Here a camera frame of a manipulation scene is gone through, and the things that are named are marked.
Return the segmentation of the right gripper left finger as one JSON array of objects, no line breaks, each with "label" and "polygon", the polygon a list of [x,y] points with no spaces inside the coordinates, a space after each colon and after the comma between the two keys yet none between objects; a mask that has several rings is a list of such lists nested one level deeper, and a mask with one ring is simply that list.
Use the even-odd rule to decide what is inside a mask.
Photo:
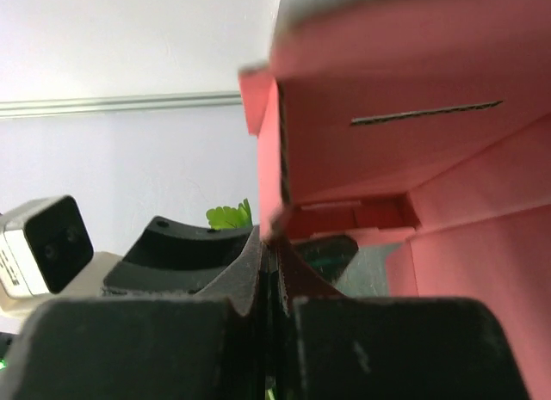
[{"label": "right gripper left finger", "polygon": [[4,399],[261,399],[265,273],[258,230],[193,295],[56,298],[27,318]]}]

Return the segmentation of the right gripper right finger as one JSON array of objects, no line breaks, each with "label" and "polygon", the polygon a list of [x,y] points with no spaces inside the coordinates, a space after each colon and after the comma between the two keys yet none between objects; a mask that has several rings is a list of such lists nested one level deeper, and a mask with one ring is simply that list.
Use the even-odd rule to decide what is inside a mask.
[{"label": "right gripper right finger", "polygon": [[349,298],[275,242],[280,399],[526,399],[497,318],[471,298]]}]

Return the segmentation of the pink paper box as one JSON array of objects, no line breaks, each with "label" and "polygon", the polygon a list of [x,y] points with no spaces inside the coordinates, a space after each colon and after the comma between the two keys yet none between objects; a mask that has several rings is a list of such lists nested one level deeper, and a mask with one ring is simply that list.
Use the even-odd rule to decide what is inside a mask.
[{"label": "pink paper box", "polygon": [[395,295],[501,320],[550,396],[550,0],[281,0],[240,72],[263,237],[401,242]]}]

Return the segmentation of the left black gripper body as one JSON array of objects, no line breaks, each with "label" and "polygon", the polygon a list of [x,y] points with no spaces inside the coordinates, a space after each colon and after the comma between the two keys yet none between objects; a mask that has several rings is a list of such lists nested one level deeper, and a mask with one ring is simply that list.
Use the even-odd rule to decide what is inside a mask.
[{"label": "left black gripper body", "polygon": [[193,294],[243,251],[251,226],[215,230],[155,217],[104,278],[102,294]]}]

